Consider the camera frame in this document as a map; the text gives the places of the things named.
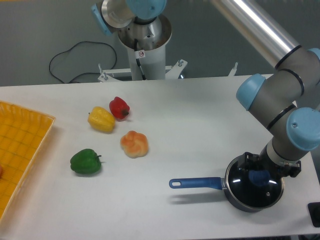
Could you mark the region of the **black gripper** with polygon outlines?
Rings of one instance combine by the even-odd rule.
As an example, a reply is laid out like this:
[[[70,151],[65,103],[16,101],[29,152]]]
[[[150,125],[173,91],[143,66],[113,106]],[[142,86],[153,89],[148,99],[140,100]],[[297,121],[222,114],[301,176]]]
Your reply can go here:
[[[259,155],[245,152],[238,158],[238,169],[243,173],[258,171],[260,167],[267,170],[271,177],[295,178],[302,170],[300,160],[295,163],[285,162],[283,166],[274,163],[267,154],[266,149],[263,149]]]

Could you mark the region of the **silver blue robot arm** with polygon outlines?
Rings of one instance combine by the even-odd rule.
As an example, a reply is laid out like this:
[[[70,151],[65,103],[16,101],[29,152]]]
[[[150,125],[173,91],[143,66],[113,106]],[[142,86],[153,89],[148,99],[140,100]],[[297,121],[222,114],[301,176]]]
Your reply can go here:
[[[276,69],[254,74],[236,92],[240,104],[271,134],[258,161],[277,177],[295,177],[300,159],[320,144],[320,112],[294,101],[320,84],[320,51],[304,49],[253,0],[212,4]],[[165,46],[172,35],[164,0],[103,0],[91,12],[106,35],[117,33],[127,48],[133,80],[158,80],[166,71]]]

